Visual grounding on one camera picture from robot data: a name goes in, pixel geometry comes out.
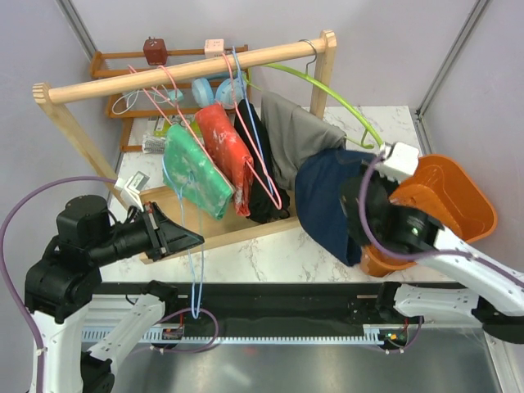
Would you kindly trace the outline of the navy blue denim trousers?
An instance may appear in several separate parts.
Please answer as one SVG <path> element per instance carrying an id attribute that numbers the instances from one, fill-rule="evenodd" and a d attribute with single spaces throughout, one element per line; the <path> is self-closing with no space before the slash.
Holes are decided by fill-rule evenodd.
<path id="1" fill-rule="evenodd" d="M 298 220 L 305 232 L 346 266 L 360 262 L 361 247 L 349 236 L 339 200 L 344 180 L 360 173 L 373 153 L 329 148 L 308 158 L 295 179 Z"/>

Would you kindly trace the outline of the green tie-dye trousers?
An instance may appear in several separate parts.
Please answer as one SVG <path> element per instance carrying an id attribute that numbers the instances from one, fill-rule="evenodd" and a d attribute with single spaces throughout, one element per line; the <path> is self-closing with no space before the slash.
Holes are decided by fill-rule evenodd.
<path id="1" fill-rule="evenodd" d="M 172 125 L 165 137 L 162 158 L 164 184 L 206 212 L 221 220 L 233 198 L 233 186 L 191 133 Z"/>

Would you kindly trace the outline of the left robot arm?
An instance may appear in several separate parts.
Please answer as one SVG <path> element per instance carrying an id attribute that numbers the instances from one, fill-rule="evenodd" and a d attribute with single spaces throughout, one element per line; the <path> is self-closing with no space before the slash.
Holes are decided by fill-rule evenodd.
<path id="1" fill-rule="evenodd" d="M 102 283 L 100 268 L 138 254 L 157 261 L 205 239 L 171 221 L 155 202 L 110 222 L 101 196 L 78 196 L 57 216 L 57 235 L 25 278 L 25 307 L 43 342 L 45 392 L 110 392 L 120 365 L 158 322 L 177 318 L 176 287 L 149 282 L 133 308 L 89 350 L 81 349 L 84 320 Z"/>

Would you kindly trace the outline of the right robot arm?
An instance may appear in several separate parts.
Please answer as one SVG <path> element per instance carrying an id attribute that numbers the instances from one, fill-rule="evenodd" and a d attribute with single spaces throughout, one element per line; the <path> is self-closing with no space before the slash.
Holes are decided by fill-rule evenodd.
<path id="1" fill-rule="evenodd" d="M 450 228 L 416 206 L 391 202 L 387 188 L 413 190 L 420 162 L 403 164 L 376 157 L 341 185 L 340 201 L 348 233 L 359 246 L 374 246 L 395 260 L 444 273 L 463 285 L 460 295 L 431 288 L 411 296 L 408 285 L 391 284 L 375 301 L 380 320 L 398 317 L 474 318 L 502 341 L 523 343 L 523 276 L 469 246 Z"/>

